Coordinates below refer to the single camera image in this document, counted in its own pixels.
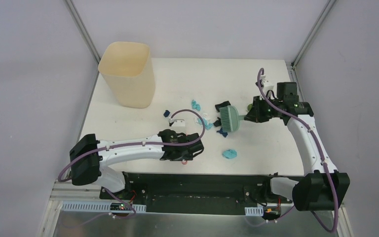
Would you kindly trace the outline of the green hand brush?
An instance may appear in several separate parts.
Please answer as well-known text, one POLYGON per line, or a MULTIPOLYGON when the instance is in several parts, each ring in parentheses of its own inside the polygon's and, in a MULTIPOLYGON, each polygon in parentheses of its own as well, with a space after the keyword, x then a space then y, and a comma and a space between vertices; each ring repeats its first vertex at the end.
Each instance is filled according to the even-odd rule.
POLYGON ((240 114, 235 106, 229 105, 219 108, 221 126, 224 132, 236 132, 246 114, 240 114))

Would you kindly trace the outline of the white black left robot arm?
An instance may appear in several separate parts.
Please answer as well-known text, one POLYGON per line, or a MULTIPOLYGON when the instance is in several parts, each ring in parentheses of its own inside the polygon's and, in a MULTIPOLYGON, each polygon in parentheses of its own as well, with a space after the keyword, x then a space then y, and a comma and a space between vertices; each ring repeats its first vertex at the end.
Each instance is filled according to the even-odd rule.
POLYGON ((139 159, 188 161, 203 151, 198 133, 186 135, 171 129, 128 141, 98 140, 95 134, 87 134, 70 150, 71 182, 96 184, 123 200, 130 196, 131 187, 125 174, 111 165, 139 159))

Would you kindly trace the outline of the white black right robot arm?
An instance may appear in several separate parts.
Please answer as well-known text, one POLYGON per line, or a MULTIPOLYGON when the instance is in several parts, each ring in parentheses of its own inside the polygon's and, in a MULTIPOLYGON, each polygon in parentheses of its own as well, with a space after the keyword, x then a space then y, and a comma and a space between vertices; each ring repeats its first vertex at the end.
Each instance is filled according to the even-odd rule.
POLYGON ((319 137, 314 112, 308 102, 301 102, 294 82, 279 82, 275 99, 267 97, 265 83, 256 83, 260 95, 255 96, 245 121, 268 122, 279 118, 292 134, 299 151, 304 177, 294 181, 276 176, 261 187, 261 198, 273 202, 279 196, 293 201, 298 211, 334 211, 343 201, 350 185, 347 173, 339 172, 319 137))

